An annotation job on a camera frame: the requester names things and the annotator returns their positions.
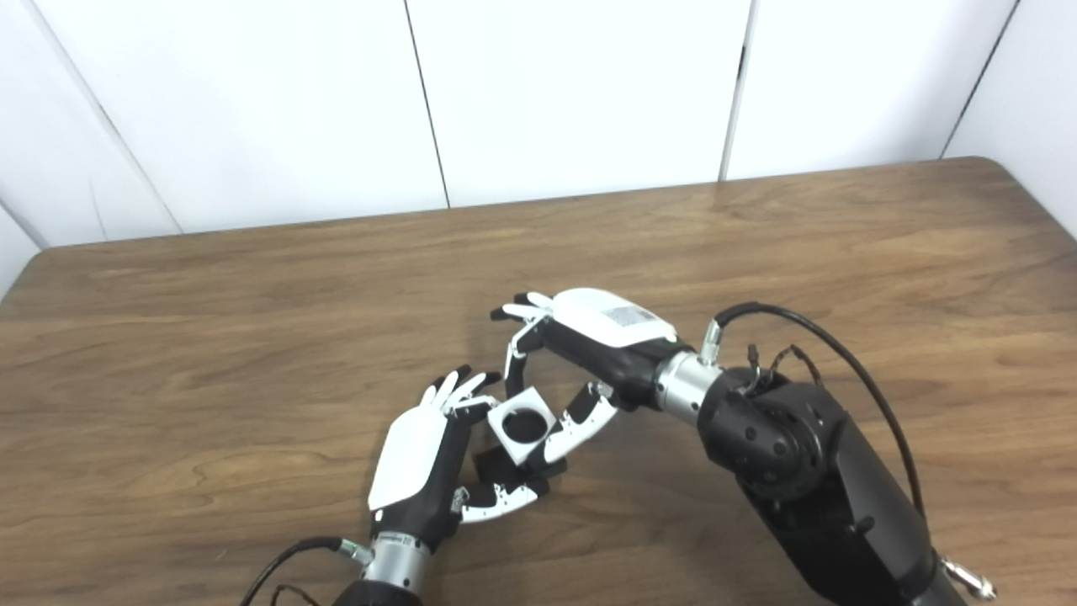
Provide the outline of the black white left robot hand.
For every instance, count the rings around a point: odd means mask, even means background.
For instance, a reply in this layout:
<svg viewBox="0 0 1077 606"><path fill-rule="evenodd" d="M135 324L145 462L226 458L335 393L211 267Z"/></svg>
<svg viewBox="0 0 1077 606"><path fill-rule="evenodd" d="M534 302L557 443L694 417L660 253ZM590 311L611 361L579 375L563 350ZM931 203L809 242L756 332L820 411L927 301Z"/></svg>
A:
<svg viewBox="0 0 1077 606"><path fill-rule="evenodd" d="M496 371L476 374L463 364L435 379L391 424L367 498L374 540L407 534L435 553L461 524L514 513L547 494L551 479L567 473L564 460L538 470L518 468L496 448L478 456L480 480L461 484L472 431L495 401L482 390L500 379Z"/></svg>

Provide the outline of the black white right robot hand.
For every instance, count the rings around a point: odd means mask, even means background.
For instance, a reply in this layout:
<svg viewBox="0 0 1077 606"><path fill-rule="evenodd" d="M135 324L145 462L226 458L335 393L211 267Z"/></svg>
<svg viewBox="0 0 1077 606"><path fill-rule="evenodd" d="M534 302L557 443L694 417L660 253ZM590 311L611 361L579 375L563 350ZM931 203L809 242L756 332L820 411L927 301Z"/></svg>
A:
<svg viewBox="0 0 1077 606"><path fill-rule="evenodd" d="M528 355L538 350L549 350L592 377L545 437L514 456L516 465L531 470L565 459L621 411L657 409L661 370L693 350L669 322L600 288L570 288L553 298L518 293L512 302L490 311L490 318L523 325L507 346L507 396L524 392Z"/></svg>

